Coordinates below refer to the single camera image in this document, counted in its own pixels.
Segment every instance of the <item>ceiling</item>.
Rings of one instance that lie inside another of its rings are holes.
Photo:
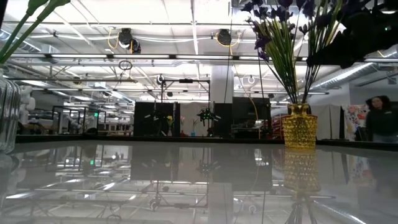
[[[2,25],[3,31],[12,32],[14,30],[25,14],[27,2],[28,0],[9,0]],[[116,45],[117,33],[121,31],[121,28],[131,28],[133,37],[141,45],[141,54],[228,55],[229,47],[221,46],[213,37],[220,29],[231,29],[233,43],[237,42],[231,48],[232,54],[257,55],[254,50],[254,33],[244,21],[249,14],[241,12],[239,7],[232,7],[233,13],[230,14],[229,0],[72,0],[70,4],[57,8],[49,15],[26,41],[41,48],[41,53],[49,52],[51,49],[51,53],[62,54],[129,54],[128,50],[120,46],[115,49],[113,47]],[[40,12],[41,9],[29,18],[21,32],[29,28]],[[296,23],[297,16],[293,16],[291,19]],[[303,24],[306,20],[300,16],[298,23]],[[306,51],[307,43],[303,40],[302,35],[298,34],[295,55],[306,57]],[[201,60],[189,60],[176,65],[170,60],[131,59],[130,62],[138,63],[140,66],[133,66],[132,69],[123,72],[117,66],[120,60],[83,59],[76,62],[76,60],[61,59],[58,64],[43,63],[40,60],[29,58],[12,58],[12,61],[16,63],[15,66],[23,66],[34,71],[28,75],[16,75],[19,78],[32,78],[31,75],[54,78],[54,74],[56,74],[56,78],[108,79],[105,80],[107,88],[117,87],[132,90],[159,89],[156,79],[160,74],[167,79],[210,80],[212,67],[215,66],[212,62]],[[70,63],[79,64],[80,62],[86,62],[86,65],[67,66]],[[151,65],[151,63],[157,62],[163,63],[163,66]],[[226,65],[227,61],[218,64]],[[234,89],[240,91],[235,93],[235,96],[243,96],[243,88],[246,91],[261,90],[260,77],[262,77],[264,91],[283,91],[267,65],[261,65],[260,68],[256,63],[233,62],[233,65]],[[339,70],[338,67],[324,66],[318,77],[326,77],[337,70]],[[304,78],[305,71],[306,65],[298,63],[296,72],[299,82]],[[132,78],[137,83],[116,82],[116,79],[120,78],[123,80]],[[88,82],[82,82],[79,85],[74,85],[71,82],[49,84],[58,87],[62,85],[67,88],[90,88]],[[175,83],[169,87],[169,90],[204,89],[197,83]],[[76,95],[75,92],[63,92],[69,96]],[[98,92],[83,94],[90,95],[94,100],[104,100]],[[160,93],[154,96],[145,91],[126,91],[122,94],[130,100],[152,101]],[[251,96],[260,97],[261,94],[253,93]],[[171,100],[178,99],[206,100],[207,93],[175,93],[171,98]]]

